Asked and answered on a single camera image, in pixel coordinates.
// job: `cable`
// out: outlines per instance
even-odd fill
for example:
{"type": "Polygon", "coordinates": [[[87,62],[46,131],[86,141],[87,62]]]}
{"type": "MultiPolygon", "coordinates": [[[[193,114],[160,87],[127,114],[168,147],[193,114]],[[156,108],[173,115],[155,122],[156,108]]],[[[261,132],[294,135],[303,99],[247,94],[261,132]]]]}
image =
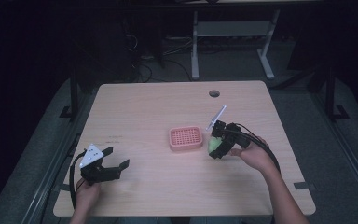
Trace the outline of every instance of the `cable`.
{"type": "MultiPolygon", "coordinates": [[[[152,71],[152,69],[151,69],[149,66],[147,66],[147,65],[145,65],[145,64],[140,63],[139,66],[143,66],[144,68],[146,68],[146,69],[149,70],[149,72],[150,72],[150,75],[147,77],[147,80],[146,80],[146,81],[143,81],[143,83],[146,83],[146,82],[148,82],[148,81],[152,78],[152,76],[153,76],[153,71],[152,71]]],[[[139,68],[138,68],[138,72],[139,72],[140,77],[143,77],[141,71],[139,71],[139,68]]]]}
{"type": "MultiPolygon", "coordinates": [[[[69,147],[69,149],[67,150],[66,152],[66,158],[68,157],[72,157],[70,155],[70,152],[77,146],[77,144],[75,144],[75,140],[74,142],[72,143],[72,145],[69,147]]],[[[62,168],[62,166],[65,164],[65,160],[62,160],[61,164],[60,164],[60,169],[62,168]]],[[[59,172],[56,173],[56,175],[54,176],[54,180],[57,179],[57,176],[58,176],[59,172]]],[[[53,188],[54,185],[51,185],[49,191],[48,191],[48,195],[47,195],[47,200],[48,198],[50,197],[50,194],[52,192],[52,188],[53,188]]],[[[42,224],[43,223],[43,220],[44,220],[44,217],[45,217],[45,214],[46,214],[46,209],[47,209],[47,206],[48,206],[48,201],[45,202],[44,206],[43,206],[43,210],[42,210],[42,215],[41,215],[41,218],[40,218],[40,223],[42,224]]]]}
{"type": "Polygon", "coordinates": [[[199,47],[198,47],[199,54],[216,54],[228,50],[229,50],[229,44],[227,44],[227,47],[224,49],[223,45],[220,44],[219,41],[216,41],[215,37],[207,38],[206,40],[199,43],[199,47]]]}
{"type": "Polygon", "coordinates": [[[75,183],[74,183],[75,165],[77,160],[80,157],[84,157],[85,154],[86,154],[86,150],[84,150],[84,152],[77,155],[77,157],[74,159],[69,169],[69,191],[71,192],[72,205],[74,206],[74,208],[76,207],[76,192],[75,192],[75,183]]]}
{"type": "MultiPolygon", "coordinates": [[[[191,46],[192,46],[192,43],[193,43],[193,39],[191,37],[183,37],[183,39],[188,39],[187,43],[185,43],[184,45],[180,46],[180,47],[176,47],[176,48],[173,48],[173,49],[169,49],[165,52],[162,53],[163,56],[167,56],[167,55],[171,55],[171,54],[175,54],[175,53],[178,53],[182,50],[185,50],[185,49],[189,49],[191,46]]],[[[144,60],[153,60],[155,59],[154,56],[142,56],[141,59],[144,59],[144,60]]]]}
{"type": "Polygon", "coordinates": [[[264,144],[262,141],[260,141],[258,138],[255,138],[253,136],[251,136],[248,133],[243,133],[243,132],[237,132],[237,131],[232,131],[232,130],[223,130],[223,132],[227,132],[227,133],[237,133],[239,135],[242,135],[243,137],[251,140],[252,142],[254,142],[255,144],[257,144],[258,146],[260,146],[261,148],[263,148],[266,153],[269,155],[269,157],[272,159],[272,161],[275,164],[275,167],[278,169],[279,173],[281,172],[281,167],[278,163],[277,158],[275,157],[274,153],[271,151],[271,149],[269,149],[269,147],[264,144]]]}
{"type": "Polygon", "coordinates": [[[238,126],[241,126],[242,128],[244,128],[246,131],[248,131],[249,133],[251,133],[255,138],[257,138],[260,142],[262,142],[261,140],[260,140],[260,138],[258,138],[254,133],[252,133],[248,128],[246,128],[245,126],[243,126],[243,125],[241,125],[241,124],[239,124],[239,123],[235,123],[236,125],[238,125],[238,126]]]}
{"type": "Polygon", "coordinates": [[[135,44],[132,48],[136,49],[136,47],[138,47],[138,38],[136,38],[135,35],[126,35],[126,37],[132,37],[133,39],[135,39],[135,44]]]}
{"type": "Polygon", "coordinates": [[[75,192],[77,192],[77,190],[80,189],[80,187],[84,184],[85,181],[86,181],[86,180],[83,179],[83,181],[79,184],[79,186],[76,187],[76,191],[75,191],[75,192]]]}
{"type": "Polygon", "coordinates": [[[173,60],[168,60],[168,59],[164,59],[162,61],[165,61],[165,62],[169,62],[169,63],[176,63],[177,65],[179,65],[180,67],[183,68],[183,70],[185,70],[186,74],[187,74],[187,78],[189,81],[193,81],[193,79],[191,79],[191,75],[187,72],[187,69],[179,62],[176,62],[176,61],[173,61],[173,60]]]}

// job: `gray floor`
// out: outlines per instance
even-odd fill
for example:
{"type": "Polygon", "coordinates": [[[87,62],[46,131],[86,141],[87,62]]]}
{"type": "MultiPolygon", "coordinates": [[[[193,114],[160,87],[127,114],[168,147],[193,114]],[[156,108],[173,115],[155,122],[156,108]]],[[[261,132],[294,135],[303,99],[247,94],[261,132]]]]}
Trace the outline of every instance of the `gray floor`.
{"type": "MultiPolygon", "coordinates": [[[[276,78],[267,80],[256,55],[257,45],[256,42],[242,46],[241,50],[231,48],[213,54],[201,54],[200,81],[263,80],[270,87],[298,73],[286,70],[294,43],[273,42],[268,58],[276,78]]],[[[168,55],[165,59],[178,62],[188,72],[191,71],[189,53],[168,55]]],[[[176,63],[166,61],[164,68],[154,61],[147,61],[145,65],[153,71],[154,79],[150,79],[150,82],[188,81],[186,71],[176,63]]],[[[141,67],[141,72],[145,77],[149,76],[146,67],[141,67]]],[[[321,109],[320,99],[323,101],[324,92],[309,94],[306,91],[307,83],[308,79],[304,78],[284,91],[270,91],[270,94],[301,171],[308,184],[315,187],[311,195],[316,212],[309,216],[309,221],[358,223],[358,181],[342,144],[333,132],[339,129],[358,159],[358,104],[350,89],[338,81],[336,103],[345,107],[351,119],[332,123],[321,109]]],[[[53,158],[60,154],[58,148],[70,151],[73,139],[82,132],[94,97],[95,92],[81,95],[80,114],[73,122],[60,119],[62,108],[70,104],[69,83],[62,85],[0,196],[0,223],[68,223],[68,218],[55,217],[52,208],[71,158],[62,157],[62,168],[58,172],[52,167],[59,167],[61,161],[53,161],[53,158]],[[55,179],[55,184],[47,186],[47,182],[42,182],[46,178],[55,179]],[[44,190],[45,187],[51,187],[51,190],[44,190]]],[[[229,223],[240,223],[241,220],[249,224],[269,223],[269,217],[236,217],[229,223]]],[[[89,222],[116,221],[116,218],[92,218],[89,222]]],[[[225,222],[218,219],[215,223],[225,222]]]]}

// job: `hole in table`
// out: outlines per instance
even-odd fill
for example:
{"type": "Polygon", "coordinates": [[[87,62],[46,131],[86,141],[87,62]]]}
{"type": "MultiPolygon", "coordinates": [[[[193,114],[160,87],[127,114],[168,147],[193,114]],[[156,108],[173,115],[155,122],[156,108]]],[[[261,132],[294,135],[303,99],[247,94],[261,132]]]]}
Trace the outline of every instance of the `hole in table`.
{"type": "Polygon", "coordinates": [[[209,95],[212,96],[213,98],[216,98],[220,95],[220,91],[216,91],[216,90],[209,91],[209,95]]]}

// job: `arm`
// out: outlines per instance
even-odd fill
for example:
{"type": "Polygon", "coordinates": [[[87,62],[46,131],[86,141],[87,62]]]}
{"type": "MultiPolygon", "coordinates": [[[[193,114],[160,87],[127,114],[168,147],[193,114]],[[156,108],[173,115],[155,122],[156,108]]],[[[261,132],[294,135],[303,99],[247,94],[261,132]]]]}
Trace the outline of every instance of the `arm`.
{"type": "Polygon", "coordinates": [[[240,157],[246,164],[258,170],[264,177],[277,224],[309,223],[286,187],[272,159],[261,147],[252,142],[247,148],[231,149],[230,155],[240,157]]]}
{"type": "Polygon", "coordinates": [[[101,191],[101,183],[89,185],[87,180],[81,178],[77,182],[76,209],[72,215],[71,224],[86,223],[90,211],[97,203],[101,191]]]}

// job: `green object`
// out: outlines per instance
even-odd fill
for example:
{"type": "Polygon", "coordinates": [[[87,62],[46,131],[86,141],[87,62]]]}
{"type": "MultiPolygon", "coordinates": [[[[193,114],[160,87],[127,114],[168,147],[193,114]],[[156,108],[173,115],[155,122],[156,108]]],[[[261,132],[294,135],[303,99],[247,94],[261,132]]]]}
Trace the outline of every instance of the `green object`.
{"type": "Polygon", "coordinates": [[[208,142],[208,152],[211,153],[215,151],[220,146],[221,143],[222,143],[222,138],[211,137],[211,139],[208,142]]]}

